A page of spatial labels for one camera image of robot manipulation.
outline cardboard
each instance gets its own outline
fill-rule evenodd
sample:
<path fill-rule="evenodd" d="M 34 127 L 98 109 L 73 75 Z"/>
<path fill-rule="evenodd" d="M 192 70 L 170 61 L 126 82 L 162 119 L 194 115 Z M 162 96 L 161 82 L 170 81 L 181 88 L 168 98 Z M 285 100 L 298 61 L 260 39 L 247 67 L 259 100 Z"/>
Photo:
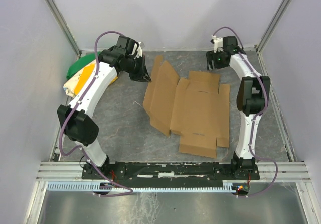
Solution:
<path fill-rule="evenodd" d="M 180 78 L 157 56 L 143 107 L 150 124 L 166 136 L 180 135 L 179 151 L 216 158 L 216 147 L 229 147 L 230 85 L 218 74 L 189 72 Z"/>

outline cardboard box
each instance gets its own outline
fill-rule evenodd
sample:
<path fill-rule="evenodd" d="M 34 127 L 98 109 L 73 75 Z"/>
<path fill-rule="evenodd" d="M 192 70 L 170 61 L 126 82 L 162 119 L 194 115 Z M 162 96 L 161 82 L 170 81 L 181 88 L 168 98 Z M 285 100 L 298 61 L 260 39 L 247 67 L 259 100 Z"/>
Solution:
<path fill-rule="evenodd" d="M 143 107 L 150 124 L 166 136 L 180 135 L 179 151 L 216 158 L 216 147 L 229 147 L 230 85 L 220 75 L 189 72 L 180 78 L 157 56 Z"/>

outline wall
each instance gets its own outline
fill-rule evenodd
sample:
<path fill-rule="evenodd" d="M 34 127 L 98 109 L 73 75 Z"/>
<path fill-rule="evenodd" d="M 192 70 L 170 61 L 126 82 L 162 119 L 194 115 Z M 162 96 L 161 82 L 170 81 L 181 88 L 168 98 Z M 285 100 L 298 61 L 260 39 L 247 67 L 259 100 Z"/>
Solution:
<path fill-rule="evenodd" d="M 23 223 L 76 55 L 45 0 L 0 0 L 0 219 Z"/>
<path fill-rule="evenodd" d="M 55 0 L 82 50 L 97 36 L 121 31 L 148 50 L 208 49 L 221 26 L 235 29 L 246 46 L 257 44 L 282 0 Z M 101 47 L 114 45 L 104 37 Z"/>
<path fill-rule="evenodd" d="M 292 0 L 263 51 L 299 160 L 321 202 L 320 0 Z"/>

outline white wall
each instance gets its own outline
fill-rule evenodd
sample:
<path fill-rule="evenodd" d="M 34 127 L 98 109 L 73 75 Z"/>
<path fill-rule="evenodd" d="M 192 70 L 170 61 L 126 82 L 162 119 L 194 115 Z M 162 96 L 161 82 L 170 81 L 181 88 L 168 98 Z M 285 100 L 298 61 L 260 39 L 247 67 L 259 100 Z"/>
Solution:
<path fill-rule="evenodd" d="M 0 222 L 20 224 L 76 55 L 45 0 L 0 0 Z"/>
<path fill-rule="evenodd" d="M 290 137 L 321 202 L 320 0 L 292 0 L 263 51 Z"/>
<path fill-rule="evenodd" d="M 144 41 L 149 50 L 194 50 L 211 47 L 211 34 L 224 25 L 246 46 L 257 44 L 282 0 L 55 1 L 82 50 L 93 49 L 97 36 L 108 30 Z M 115 39 L 102 38 L 100 47 Z"/>

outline black cable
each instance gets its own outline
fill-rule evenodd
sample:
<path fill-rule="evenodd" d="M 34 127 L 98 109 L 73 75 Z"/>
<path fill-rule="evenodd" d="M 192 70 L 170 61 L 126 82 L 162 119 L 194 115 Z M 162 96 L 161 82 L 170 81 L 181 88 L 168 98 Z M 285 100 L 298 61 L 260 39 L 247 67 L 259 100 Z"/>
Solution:
<path fill-rule="evenodd" d="M 83 159 L 84 157 L 85 157 L 85 156 L 83 155 L 83 156 L 80 158 L 80 160 L 79 160 L 79 165 L 80 165 L 81 168 L 84 168 L 83 166 L 81 166 L 81 161 L 82 161 L 82 159 Z"/>

